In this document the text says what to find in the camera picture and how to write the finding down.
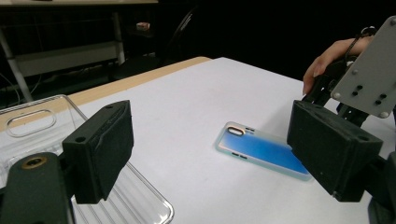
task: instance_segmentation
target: person's arm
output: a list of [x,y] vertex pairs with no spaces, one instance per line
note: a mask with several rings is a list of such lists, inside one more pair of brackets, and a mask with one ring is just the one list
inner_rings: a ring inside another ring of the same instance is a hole
[[[362,53],[372,39],[373,36],[366,36],[359,39],[349,52],[349,55],[359,55]],[[323,74],[327,65],[347,53],[347,49],[354,40],[355,38],[335,41],[311,63],[303,77],[303,95],[306,95],[311,91],[315,77]]]

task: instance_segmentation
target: blue phone case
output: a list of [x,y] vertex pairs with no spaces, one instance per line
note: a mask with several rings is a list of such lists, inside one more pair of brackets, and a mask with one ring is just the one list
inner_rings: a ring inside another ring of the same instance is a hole
[[285,175],[308,180],[312,177],[291,152],[286,140],[248,126],[228,122],[216,143],[217,150]]

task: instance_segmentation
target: clear plastic tray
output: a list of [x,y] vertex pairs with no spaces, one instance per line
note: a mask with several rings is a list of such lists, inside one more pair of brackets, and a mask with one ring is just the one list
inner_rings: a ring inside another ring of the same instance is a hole
[[[62,141],[86,119],[65,95],[0,110],[0,188],[7,184],[12,164],[42,151],[59,155]],[[129,162],[106,201],[77,204],[71,200],[78,224],[162,224],[174,216],[172,204]]]

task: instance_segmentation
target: dark floor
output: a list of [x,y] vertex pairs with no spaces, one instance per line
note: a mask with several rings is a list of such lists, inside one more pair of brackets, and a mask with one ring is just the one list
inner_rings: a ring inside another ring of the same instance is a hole
[[[34,100],[39,100],[57,94],[68,95],[106,84],[110,82],[108,75],[114,68],[115,65],[112,63],[96,65],[63,73],[28,77],[26,82]],[[13,84],[14,86],[0,89],[0,109],[26,103],[21,91],[18,90],[18,85]]]

